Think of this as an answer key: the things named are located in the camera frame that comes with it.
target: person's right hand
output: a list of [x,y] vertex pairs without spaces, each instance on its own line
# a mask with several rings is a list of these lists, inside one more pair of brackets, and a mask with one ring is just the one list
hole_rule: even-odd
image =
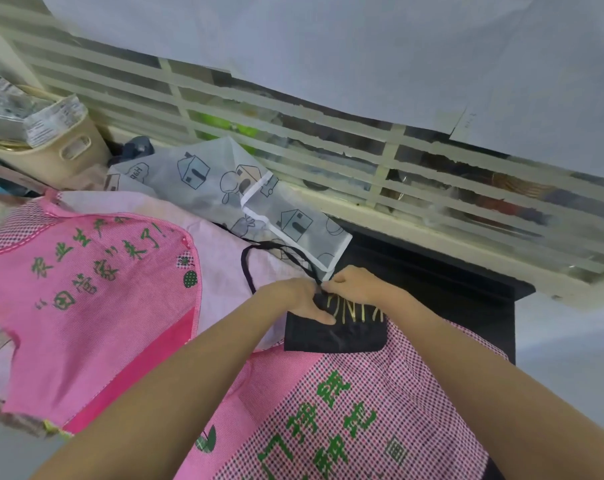
[[363,267],[346,266],[331,281],[322,283],[322,289],[335,293],[354,303],[379,306],[388,284]]

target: checkered patch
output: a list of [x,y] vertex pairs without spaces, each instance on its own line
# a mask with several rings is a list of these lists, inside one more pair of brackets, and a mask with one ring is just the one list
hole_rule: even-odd
[[479,480],[487,452],[410,342],[388,334],[379,352],[325,355],[216,480]]
[[0,227],[0,250],[12,247],[29,237],[34,237],[44,229],[63,220],[45,214],[38,200],[31,200],[13,210],[6,217],[4,224]]
[[186,251],[178,256],[176,266],[180,269],[187,269],[194,266],[194,264],[195,260],[193,259],[193,255],[190,253],[190,251]]

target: hand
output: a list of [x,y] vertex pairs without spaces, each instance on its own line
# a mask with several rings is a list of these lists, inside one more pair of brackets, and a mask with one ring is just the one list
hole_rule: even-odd
[[363,267],[346,266],[331,281],[322,283],[322,289],[335,293],[354,303],[379,306],[388,284]]
[[258,292],[262,290],[271,293],[271,299],[282,303],[285,310],[292,314],[315,320],[325,325],[335,324],[335,318],[315,306],[313,297],[319,291],[319,288],[315,282],[307,278],[292,278],[290,280],[277,281],[260,288]]

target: white slatted rack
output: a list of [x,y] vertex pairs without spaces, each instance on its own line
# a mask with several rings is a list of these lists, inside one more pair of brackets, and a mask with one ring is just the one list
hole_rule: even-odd
[[[602,185],[563,169],[410,136],[413,133],[403,125],[352,118],[277,94],[216,85],[207,69],[74,36],[41,0],[0,0],[0,35],[12,49],[7,57],[17,55],[31,71],[29,80],[34,75],[52,92],[78,94],[99,125],[146,134],[165,144],[194,143],[202,134],[231,134],[255,148],[258,160],[297,185],[324,212],[531,282],[574,305],[604,304],[604,215],[507,191],[490,181],[429,168],[420,161],[401,161],[398,155],[406,148],[442,155],[450,162],[552,186],[600,204],[604,204]],[[306,123],[291,127],[282,120],[246,116],[232,107],[210,105],[213,97]],[[264,141],[212,127],[195,117],[197,113],[256,128],[280,142],[298,141],[345,157],[328,161],[316,152],[300,151],[300,146],[282,147],[273,138]],[[341,142],[317,136],[314,128],[318,127],[342,135]],[[369,162],[373,171],[353,168],[344,163],[347,158]],[[390,170],[410,174],[409,183],[389,180]],[[331,176],[335,174],[351,180],[336,180]],[[419,179],[434,185],[415,184]],[[303,182],[329,190],[314,191]],[[533,209],[552,217],[553,225],[481,207],[460,198],[463,193]]]

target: pink garment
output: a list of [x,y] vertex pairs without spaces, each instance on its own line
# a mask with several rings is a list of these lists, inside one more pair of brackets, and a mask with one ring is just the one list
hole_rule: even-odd
[[[82,194],[131,209],[126,193]],[[170,214],[169,206],[156,208]],[[210,326],[250,297],[240,266],[246,243],[232,234],[184,211],[181,225],[107,212],[76,214],[38,199],[0,229],[0,325],[16,345],[5,411],[57,425],[79,415],[71,423],[79,431],[192,339],[203,312]],[[249,268],[259,285],[297,273],[259,251]],[[180,319],[187,326],[165,335]],[[158,347],[161,337],[170,339]]]
[[374,353],[253,354],[176,480],[480,479],[487,452],[410,342],[388,334]]

